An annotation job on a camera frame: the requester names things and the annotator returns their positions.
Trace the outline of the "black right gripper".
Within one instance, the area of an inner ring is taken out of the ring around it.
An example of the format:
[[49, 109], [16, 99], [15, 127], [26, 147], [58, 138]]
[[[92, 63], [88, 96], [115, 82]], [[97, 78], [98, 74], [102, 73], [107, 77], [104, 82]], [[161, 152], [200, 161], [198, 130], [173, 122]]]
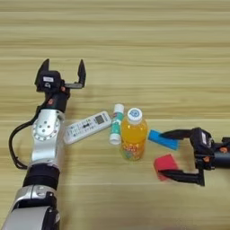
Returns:
[[[174, 129], [161, 134], [161, 137], [182, 140], [192, 135], [192, 129]], [[214, 170], [230, 169], [230, 143], [198, 144], [194, 147], [195, 165], [197, 169]], [[186, 173], [182, 170], [162, 170], [161, 174], [171, 180], [205, 185], [204, 172]]]

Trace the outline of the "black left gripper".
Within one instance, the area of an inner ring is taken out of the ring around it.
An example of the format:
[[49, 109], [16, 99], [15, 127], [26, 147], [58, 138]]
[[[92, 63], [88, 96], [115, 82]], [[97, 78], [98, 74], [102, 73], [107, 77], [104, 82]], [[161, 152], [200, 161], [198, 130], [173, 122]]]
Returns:
[[[37, 85], [39, 83], [40, 79], [40, 73], [44, 70], [49, 69], [49, 59], [45, 59], [43, 63], [41, 64], [34, 84]], [[70, 90], [69, 89], [82, 89], [84, 88], [85, 85], [85, 80], [86, 80], [86, 70], [84, 66], [84, 61], [81, 60], [79, 63], [79, 67], [77, 70], [77, 76], [78, 76], [78, 81], [74, 82], [72, 84], [65, 84], [65, 86], [61, 86], [59, 91], [56, 93], [45, 93], [45, 109], [52, 109], [52, 110], [58, 110], [61, 112], [66, 111], [66, 105], [67, 101], [70, 97]]]

